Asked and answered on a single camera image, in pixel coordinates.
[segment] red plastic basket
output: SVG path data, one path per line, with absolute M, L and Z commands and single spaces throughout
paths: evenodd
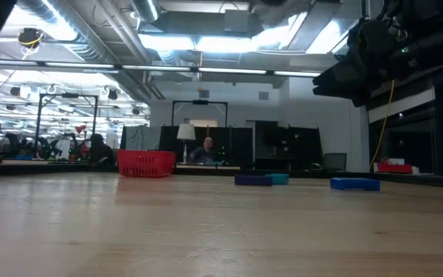
M 118 150 L 117 160 L 119 173 L 123 176 L 161 178 L 172 174 L 175 153 Z

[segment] person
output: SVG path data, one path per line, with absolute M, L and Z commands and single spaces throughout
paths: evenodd
M 90 147 L 90 162 L 102 165 L 114 165 L 114 153 L 112 149 L 104 143 L 102 135 L 92 135 L 90 142 L 92 143 Z
M 206 137 L 203 141 L 203 146 L 198 147 L 191 152 L 191 162 L 208 164 L 215 160 L 215 154 L 213 154 L 213 138 Z

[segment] ceiling duct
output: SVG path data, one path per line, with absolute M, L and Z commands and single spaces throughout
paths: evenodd
M 17 6 L 22 10 L 39 17 L 50 25 L 61 24 L 64 20 L 66 24 L 76 32 L 74 42 L 85 42 L 83 45 L 66 45 L 77 56 L 85 62 L 116 64 L 118 59 L 107 48 L 104 42 L 94 33 L 86 21 L 73 9 L 66 0 L 18 0 Z M 145 101 L 151 98 L 144 84 L 135 81 L 135 78 L 128 72 L 108 75 L 124 86 L 125 91 L 134 99 Z
M 131 0 L 132 7 L 142 22 L 154 22 L 160 17 L 157 0 Z

